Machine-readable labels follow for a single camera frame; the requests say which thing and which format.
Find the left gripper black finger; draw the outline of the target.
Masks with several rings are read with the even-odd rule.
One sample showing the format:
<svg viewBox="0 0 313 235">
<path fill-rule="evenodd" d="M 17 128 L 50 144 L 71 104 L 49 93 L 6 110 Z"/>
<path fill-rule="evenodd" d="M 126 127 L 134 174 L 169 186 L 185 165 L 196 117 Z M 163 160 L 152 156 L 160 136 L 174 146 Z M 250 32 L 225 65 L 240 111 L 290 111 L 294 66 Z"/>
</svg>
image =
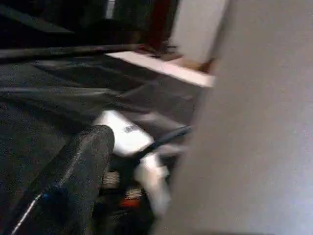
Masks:
<svg viewBox="0 0 313 235">
<path fill-rule="evenodd" d="M 114 147 L 106 125 L 75 135 L 40 172 L 6 220 L 8 235 L 89 235 Z"/>
</svg>

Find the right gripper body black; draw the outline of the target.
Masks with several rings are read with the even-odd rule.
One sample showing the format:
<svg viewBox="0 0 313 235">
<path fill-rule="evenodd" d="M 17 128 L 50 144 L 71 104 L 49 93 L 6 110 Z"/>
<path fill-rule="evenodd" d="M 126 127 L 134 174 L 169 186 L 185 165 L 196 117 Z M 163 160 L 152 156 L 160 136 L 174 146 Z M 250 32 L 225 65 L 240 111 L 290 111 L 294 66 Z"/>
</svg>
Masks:
<svg viewBox="0 0 313 235">
<path fill-rule="evenodd" d="M 117 169 L 103 175 L 92 213 L 94 235 L 149 235 L 156 220 L 147 194 Z"/>
</svg>

